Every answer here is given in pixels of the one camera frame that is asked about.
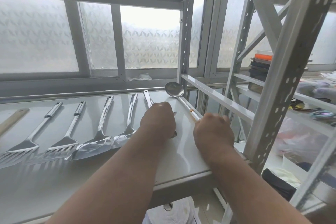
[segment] floor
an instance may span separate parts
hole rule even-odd
[[[220,224],[224,208],[212,190],[192,197],[201,224]]]

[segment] clear plastic bag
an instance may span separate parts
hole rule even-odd
[[[274,149],[281,156],[292,152],[313,163],[327,139],[326,135],[285,117],[276,136]]]

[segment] orange object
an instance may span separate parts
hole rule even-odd
[[[256,53],[256,54],[254,55],[254,57],[255,57],[256,59],[272,60],[272,57],[273,57],[273,56],[271,56],[271,55],[266,55],[266,54],[258,54],[258,53]]]

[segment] wooden handle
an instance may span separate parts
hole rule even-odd
[[[9,116],[4,122],[0,124],[0,136],[10,129],[18,120],[20,120],[27,112],[29,108],[23,108],[17,110],[11,116]]]

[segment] white roll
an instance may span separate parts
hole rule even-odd
[[[146,224],[190,224],[194,213],[194,201],[192,197],[186,197],[167,205],[149,209],[144,221]]]

